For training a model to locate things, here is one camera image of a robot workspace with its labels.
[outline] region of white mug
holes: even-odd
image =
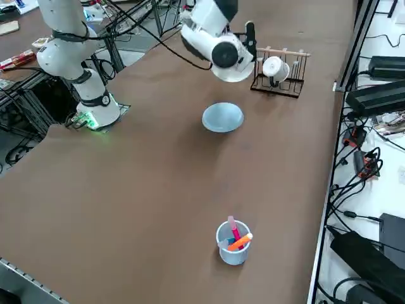
[[[279,83],[285,81],[289,73],[289,65],[277,56],[269,57],[263,63],[263,74],[270,78],[272,87],[276,87]]]

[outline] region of orange marker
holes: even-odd
[[[242,238],[238,239],[236,242],[234,242],[234,244],[229,245],[228,250],[235,251],[236,249],[238,249],[239,246],[243,246],[246,243],[250,242],[252,238],[253,238],[253,234],[248,233],[244,237],[242,237]]]

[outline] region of pink marker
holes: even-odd
[[[228,217],[228,223],[229,223],[230,229],[232,230],[232,233],[234,234],[234,238],[237,241],[238,239],[240,239],[240,234],[239,234],[238,227],[236,226],[236,222],[235,222],[235,219],[233,216],[230,215]],[[243,245],[239,246],[239,250],[242,250],[242,249],[243,249]]]

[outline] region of marker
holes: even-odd
[[[234,244],[235,239],[224,239],[223,241],[218,242],[218,247],[221,249],[226,249],[229,245]]]
[[[240,234],[238,231],[238,227],[236,226],[236,222],[233,216],[228,217],[228,223],[230,226],[230,230],[232,230],[232,233],[234,234],[235,240],[238,241],[240,239]]]
[[[245,245],[246,243],[250,242],[252,238],[253,238],[253,234],[248,233],[241,239],[234,242],[234,244],[229,245],[228,250],[235,251],[239,246]]]

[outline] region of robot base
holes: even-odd
[[[79,103],[76,110],[77,114],[72,119],[76,125],[82,125],[84,122],[91,130],[97,130],[116,122],[120,117],[120,107],[110,94],[110,103],[107,106],[85,106]]]

